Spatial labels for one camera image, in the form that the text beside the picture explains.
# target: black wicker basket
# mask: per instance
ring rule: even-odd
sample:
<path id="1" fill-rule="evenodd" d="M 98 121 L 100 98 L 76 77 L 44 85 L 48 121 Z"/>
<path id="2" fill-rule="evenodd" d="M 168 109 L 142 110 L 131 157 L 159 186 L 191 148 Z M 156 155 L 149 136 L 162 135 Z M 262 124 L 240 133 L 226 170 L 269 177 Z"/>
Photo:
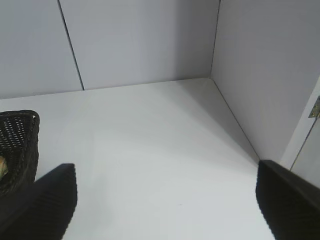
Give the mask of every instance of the black wicker basket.
<path id="1" fill-rule="evenodd" d="M 0 198 L 35 181 L 39 122 L 39 115 L 32 110 L 0 113 L 0 156 L 8 166 L 0 180 Z"/>

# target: metal hinge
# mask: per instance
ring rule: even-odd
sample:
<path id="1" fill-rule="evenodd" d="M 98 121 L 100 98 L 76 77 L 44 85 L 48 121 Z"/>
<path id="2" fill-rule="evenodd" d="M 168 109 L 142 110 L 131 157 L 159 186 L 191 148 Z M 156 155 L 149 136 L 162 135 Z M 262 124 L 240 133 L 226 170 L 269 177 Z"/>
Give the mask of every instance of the metal hinge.
<path id="1" fill-rule="evenodd" d="M 318 96 L 317 100 L 315 101 L 315 104 L 310 112 L 309 118 L 316 118 L 318 117 L 320 113 L 320 96 Z"/>

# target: white shelf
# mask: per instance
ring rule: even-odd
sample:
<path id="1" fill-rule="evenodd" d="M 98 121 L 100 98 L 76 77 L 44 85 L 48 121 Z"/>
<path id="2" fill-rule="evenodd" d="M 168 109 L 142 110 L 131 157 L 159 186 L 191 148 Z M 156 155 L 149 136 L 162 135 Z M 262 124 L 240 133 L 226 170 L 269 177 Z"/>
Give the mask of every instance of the white shelf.
<path id="1" fill-rule="evenodd" d="M 210 79 L 0 100 L 20 109 L 40 115 L 37 178 L 75 163 L 64 240 L 273 239 L 254 152 Z"/>

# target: food item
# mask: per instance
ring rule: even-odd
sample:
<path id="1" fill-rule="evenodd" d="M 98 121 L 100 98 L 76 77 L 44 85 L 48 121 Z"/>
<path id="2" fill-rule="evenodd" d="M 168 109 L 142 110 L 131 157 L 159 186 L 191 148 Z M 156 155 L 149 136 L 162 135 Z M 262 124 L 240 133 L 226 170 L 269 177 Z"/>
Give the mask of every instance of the food item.
<path id="1" fill-rule="evenodd" d="M 8 166 L 6 159 L 0 156 L 0 181 L 8 173 Z"/>

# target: black rubber pad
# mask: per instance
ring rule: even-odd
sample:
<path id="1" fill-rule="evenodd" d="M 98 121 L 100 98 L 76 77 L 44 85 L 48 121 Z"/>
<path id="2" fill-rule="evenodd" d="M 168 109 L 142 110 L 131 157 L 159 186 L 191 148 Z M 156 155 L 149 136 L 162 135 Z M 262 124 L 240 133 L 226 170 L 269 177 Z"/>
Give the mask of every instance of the black rubber pad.
<path id="1" fill-rule="evenodd" d="M 61 240 L 77 205 L 74 164 L 0 199 L 0 240 Z"/>
<path id="2" fill-rule="evenodd" d="M 255 193 L 276 240 L 320 240 L 317 187 L 271 160 L 262 160 Z"/>

